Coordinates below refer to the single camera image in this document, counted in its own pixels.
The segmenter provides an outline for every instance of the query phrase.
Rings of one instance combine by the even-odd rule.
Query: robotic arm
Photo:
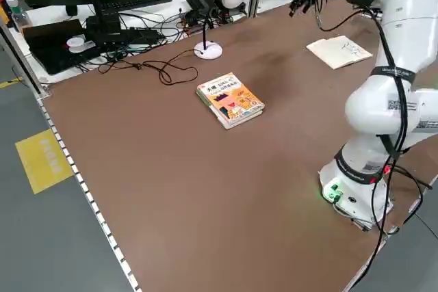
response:
[[[301,7],[307,11],[315,1],[294,0],[291,16]],[[391,145],[402,125],[394,75],[402,79],[407,99],[407,135],[402,149],[438,133],[438,90],[411,90],[415,75],[437,56],[438,0],[347,1],[381,9],[381,27],[396,68],[388,63],[381,42],[374,70],[346,103],[347,121],[357,135],[322,168],[320,182],[324,198],[371,229],[375,219],[380,221],[385,209],[388,212],[393,206],[390,200],[387,203],[387,186],[380,173],[394,151]]]

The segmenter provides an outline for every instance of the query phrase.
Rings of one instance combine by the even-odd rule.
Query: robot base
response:
[[[204,43],[199,42],[194,47],[194,54],[202,59],[216,59],[222,55],[222,47],[212,41],[205,43],[207,49],[204,49]]]
[[[336,161],[332,160],[324,166],[320,173],[322,185],[322,195],[330,203],[335,203],[336,207],[346,215],[355,219],[355,222],[371,230],[374,218],[371,210],[371,196],[374,184],[362,185],[352,181],[345,176],[337,167]],[[377,182],[376,192],[374,193],[374,212],[378,221],[383,218],[385,207],[386,182],[381,179]],[[392,209],[393,202],[388,201],[387,213]]]

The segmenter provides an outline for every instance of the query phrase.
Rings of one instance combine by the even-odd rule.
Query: book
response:
[[[327,63],[333,70],[372,56],[371,53],[368,53],[345,36],[321,39],[308,44],[306,48]]]
[[[265,107],[233,73],[199,85],[196,93],[225,129],[259,116]]]

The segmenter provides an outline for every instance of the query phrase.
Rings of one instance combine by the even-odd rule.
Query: colorful book cover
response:
[[[214,107],[216,113],[231,125],[265,107],[233,73],[199,85],[198,91],[204,103]]]

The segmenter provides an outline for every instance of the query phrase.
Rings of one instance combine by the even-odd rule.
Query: desk lamp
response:
[[[232,10],[238,7],[244,0],[222,0],[222,4],[225,8]],[[209,12],[205,18],[203,27],[203,41],[199,42],[194,47],[194,54],[202,59],[216,59],[222,55],[222,47],[213,41],[207,41],[206,39],[206,28],[207,21],[209,20]]]

